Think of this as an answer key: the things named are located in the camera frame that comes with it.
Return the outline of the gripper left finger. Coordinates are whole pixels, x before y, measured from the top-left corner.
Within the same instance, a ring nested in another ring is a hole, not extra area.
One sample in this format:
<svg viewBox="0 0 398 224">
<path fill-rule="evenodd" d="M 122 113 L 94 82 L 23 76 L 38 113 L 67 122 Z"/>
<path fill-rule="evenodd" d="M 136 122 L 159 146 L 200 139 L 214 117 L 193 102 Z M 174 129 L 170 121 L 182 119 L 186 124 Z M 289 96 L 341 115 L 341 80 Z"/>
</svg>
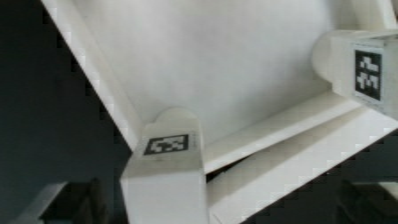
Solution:
<svg viewBox="0 0 398 224">
<path fill-rule="evenodd" d="M 65 183 L 49 183 L 37 193 L 28 206 L 24 207 L 17 217 L 12 219 L 10 224 L 44 224 L 38 219 L 56 194 L 63 188 Z"/>
</svg>

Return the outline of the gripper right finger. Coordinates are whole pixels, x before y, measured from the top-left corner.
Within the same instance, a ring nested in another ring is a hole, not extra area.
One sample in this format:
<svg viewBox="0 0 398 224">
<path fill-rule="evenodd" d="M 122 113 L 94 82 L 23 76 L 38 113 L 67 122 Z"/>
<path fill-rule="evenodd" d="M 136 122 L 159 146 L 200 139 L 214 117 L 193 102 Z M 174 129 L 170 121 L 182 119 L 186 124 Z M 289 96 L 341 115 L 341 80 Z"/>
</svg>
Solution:
<svg viewBox="0 0 398 224">
<path fill-rule="evenodd" d="M 398 224 L 398 182 L 341 182 L 335 224 Z"/>
</svg>

